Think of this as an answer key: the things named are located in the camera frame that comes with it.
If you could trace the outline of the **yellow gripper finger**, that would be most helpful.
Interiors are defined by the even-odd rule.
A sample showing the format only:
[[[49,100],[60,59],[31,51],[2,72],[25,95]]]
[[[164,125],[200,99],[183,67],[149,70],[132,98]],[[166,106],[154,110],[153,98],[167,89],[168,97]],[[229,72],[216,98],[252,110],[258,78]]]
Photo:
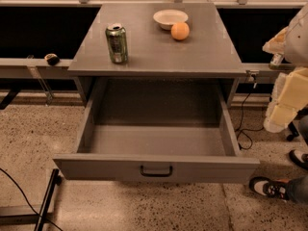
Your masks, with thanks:
[[[271,93],[264,128],[271,133],[286,129],[297,113],[308,105],[308,68],[280,73]]]
[[[279,31],[273,38],[267,41],[262,50],[270,54],[284,54],[285,41],[286,41],[287,27]]]

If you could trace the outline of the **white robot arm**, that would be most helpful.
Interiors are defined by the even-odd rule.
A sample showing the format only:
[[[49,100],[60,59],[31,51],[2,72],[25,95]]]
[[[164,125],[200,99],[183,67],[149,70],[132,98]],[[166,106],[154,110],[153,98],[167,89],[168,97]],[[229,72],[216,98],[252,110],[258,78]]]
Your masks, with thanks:
[[[279,133],[308,105],[308,5],[263,50],[273,55],[271,66],[278,66],[280,58],[295,66],[291,73],[278,75],[266,111],[264,128]]]

